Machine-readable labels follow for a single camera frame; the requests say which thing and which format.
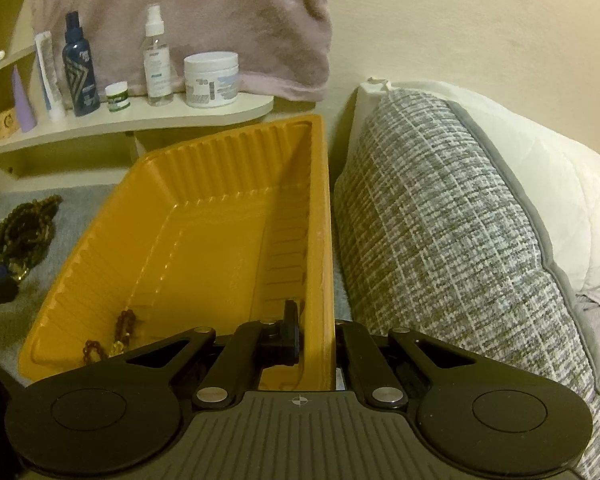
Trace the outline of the grey woven pillow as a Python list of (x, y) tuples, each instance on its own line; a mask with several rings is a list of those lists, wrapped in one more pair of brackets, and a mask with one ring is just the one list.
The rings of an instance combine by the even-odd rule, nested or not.
[(593, 417), (577, 470), (600, 479), (600, 347), (539, 211), (470, 115), (390, 91), (332, 199), (355, 322), (414, 328), (570, 388)]

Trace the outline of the dark blue bottle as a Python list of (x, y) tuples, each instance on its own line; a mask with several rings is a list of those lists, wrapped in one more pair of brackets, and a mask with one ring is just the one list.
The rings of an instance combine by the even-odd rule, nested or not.
[(62, 49), (67, 86), (76, 117), (82, 117), (99, 109), (91, 46), (84, 37), (79, 12), (66, 14), (65, 47)]

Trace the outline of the small cardboard box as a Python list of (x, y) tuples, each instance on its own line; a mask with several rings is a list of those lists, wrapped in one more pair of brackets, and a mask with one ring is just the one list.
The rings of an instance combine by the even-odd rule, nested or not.
[(15, 107), (0, 113), (0, 141), (8, 139), (20, 128)]

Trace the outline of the cream corner shelf unit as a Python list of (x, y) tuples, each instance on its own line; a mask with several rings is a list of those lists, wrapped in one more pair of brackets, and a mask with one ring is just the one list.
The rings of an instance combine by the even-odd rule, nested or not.
[(34, 109), (36, 126), (0, 140), (0, 192), (117, 183), (146, 150), (138, 133), (167, 128), (224, 128), (260, 119), (274, 101), (241, 93), (229, 106), (200, 110), (182, 96), (154, 107), (134, 98), (122, 112), (106, 107), (84, 117), (53, 122), (45, 109), (30, 25), (30, 0), (0, 0), (0, 113), (14, 104), (12, 71), (18, 70)]

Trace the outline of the mauve hanging towel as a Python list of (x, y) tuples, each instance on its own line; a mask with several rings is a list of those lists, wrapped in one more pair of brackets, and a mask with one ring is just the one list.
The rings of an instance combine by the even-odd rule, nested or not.
[(183, 61), (201, 52), (238, 55), (240, 88), (288, 101), (318, 102), (329, 78), (332, 21), (328, 0), (31, 0), (35, 32), (64, 47), (66, 16), (79, 14), (94, 56), (99, 90), (125, 81), (146, 91), (143, 43), (148, 6), (160, 6), (172, 84), (184, 88)]

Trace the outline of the white blue tube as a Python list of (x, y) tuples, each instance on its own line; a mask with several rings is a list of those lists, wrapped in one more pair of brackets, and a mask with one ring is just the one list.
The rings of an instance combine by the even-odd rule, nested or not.
[(60, 122), (66, 117), (66, 109), (58, 84), (52, 33), (46, 30), (36, 34), (34, 46), (47, 113), (51, 122)]

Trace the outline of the lilac tube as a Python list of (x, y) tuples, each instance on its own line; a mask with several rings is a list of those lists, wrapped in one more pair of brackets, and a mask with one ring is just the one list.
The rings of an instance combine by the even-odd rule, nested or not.
[(20, 130), (29, 132), (36, 126), (36, 119), (17, 66), (12, 69), (12, 94), (14, 95), (15, 111)]

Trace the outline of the small green-label jar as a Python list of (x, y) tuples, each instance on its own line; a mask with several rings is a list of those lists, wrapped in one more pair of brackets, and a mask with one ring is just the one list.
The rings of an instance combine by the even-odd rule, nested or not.
[(125, 110), (131, 105), (129, 86), (126, 81), (117, 81), (105, 87), (107, 107), (110, 113)]

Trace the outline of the clear spray bottle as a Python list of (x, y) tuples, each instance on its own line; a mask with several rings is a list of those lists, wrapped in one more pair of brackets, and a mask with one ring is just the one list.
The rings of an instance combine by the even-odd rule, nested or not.
[(143, 46), (147, 99), (153, 106), (168, 104), (173, 98), (171, 57), (165, 33), (160, 6), (153, 3), (147, 8)]

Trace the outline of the white quilted pillow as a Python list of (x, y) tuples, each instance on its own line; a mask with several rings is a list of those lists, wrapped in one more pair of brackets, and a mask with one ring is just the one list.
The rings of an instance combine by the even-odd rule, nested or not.
[(460, 104), (532, 201), (550, 236), (554, 258), (574, 291), (600, 286), (600, 154), (477, 92), (441, 81), (392, 84), (387, 79), (370, 79), (358, 86), (349, 154), (362, 136), (367, 115), (398, 89)]

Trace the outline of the orange plastic tray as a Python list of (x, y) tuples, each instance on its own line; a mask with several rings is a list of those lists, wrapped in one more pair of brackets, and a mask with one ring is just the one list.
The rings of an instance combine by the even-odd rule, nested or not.
[(87, 341), (110, 348), (126, 310), (131, 347), (196, 326), (220, 335), (299, 308), (292, 367), (266, 390), (335, 385), (328, 157), (324, 122), (304, 115), (152, 151), (129, 170), (74, 246), (18, 358), (37, 382), (83, 363)]

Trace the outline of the white cream jar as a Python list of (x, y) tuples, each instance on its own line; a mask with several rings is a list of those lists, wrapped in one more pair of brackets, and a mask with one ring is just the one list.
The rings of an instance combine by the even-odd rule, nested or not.
[(184, 58), (186, 104), (213, 108), (232, 104), (239, 92), (238, 54), (213, 51)]

